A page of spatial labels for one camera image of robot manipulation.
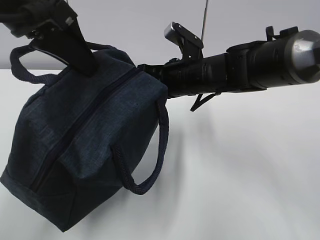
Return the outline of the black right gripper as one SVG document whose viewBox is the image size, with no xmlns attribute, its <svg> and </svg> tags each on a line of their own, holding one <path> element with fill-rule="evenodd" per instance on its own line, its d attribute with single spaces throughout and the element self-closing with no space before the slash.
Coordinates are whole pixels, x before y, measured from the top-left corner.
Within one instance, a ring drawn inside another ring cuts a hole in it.
<svg viewBox="0 0 320 240">
<path fill-rule="evenodd" d="M 227 89 L 227 67 L 224 57 L 198 60 L 172 59 L 164 65 L 140 64 L 142 71 L 168 88 L 170 98 L 217 93 Z"/>
</svg>

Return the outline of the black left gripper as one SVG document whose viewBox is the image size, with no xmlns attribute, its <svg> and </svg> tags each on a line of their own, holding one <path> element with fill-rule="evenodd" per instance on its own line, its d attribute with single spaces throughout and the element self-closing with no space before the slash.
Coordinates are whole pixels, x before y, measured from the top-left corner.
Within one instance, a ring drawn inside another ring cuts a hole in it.
<svg viewBox="0 0 320 240">
<path fill-rule="evenodd" d="M 2 0 L 0 23 L 16 38 L 28 36 L 46 24 L 49 40 L 34 38 L 29 47 L 47 54 L 85 76 L 97 71 L 97 61 L 80 30 L 77 13 L 66 0 Z"/>
</svg>

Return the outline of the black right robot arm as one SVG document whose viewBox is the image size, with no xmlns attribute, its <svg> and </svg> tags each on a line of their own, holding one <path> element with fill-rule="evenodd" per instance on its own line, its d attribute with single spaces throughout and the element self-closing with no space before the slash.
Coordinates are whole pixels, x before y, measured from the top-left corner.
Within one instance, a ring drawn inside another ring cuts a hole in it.
<svg viewBox="0 0 320 240">
<path fill-rule="evenodd" d="M 169 97 L 210 93 L 258 92 L 269 88 L 313 84 L 320 80 L 320 34 L 297 27 L 266 40 L 232 46 L 225 53 L 197 60 L 172 59 L 139 68 L 168 87 Z"/>
</svg>

